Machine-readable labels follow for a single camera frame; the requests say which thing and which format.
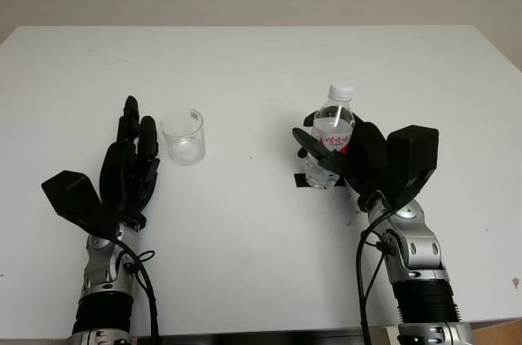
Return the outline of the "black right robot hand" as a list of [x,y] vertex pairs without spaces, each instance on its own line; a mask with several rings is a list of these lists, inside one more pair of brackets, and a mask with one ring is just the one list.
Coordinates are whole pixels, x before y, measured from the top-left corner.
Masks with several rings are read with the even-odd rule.
[[392,178],[387,168],[387,141],[375,124],[358,116],[354,118],[354,130],[345,153],[330,151],[305,130],[293,128],[292,135],[301,146],[298,156],[310,155],[319,166],[343,177],[347,185],[361,196],[362,211],[371,209],[374,204],[372,196],[376,192],[390,209],[399,210],[404,203],[392,190]]

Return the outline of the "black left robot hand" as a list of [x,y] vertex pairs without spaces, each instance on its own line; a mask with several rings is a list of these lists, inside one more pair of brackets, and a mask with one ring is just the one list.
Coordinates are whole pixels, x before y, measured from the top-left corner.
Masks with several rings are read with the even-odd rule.
[[126,98],[116,140],[109,145],[100,172],[102,204],[138,230],[146,226],[142,211],[157,182],[157,127],[154,118],[139,115],[137,99]]

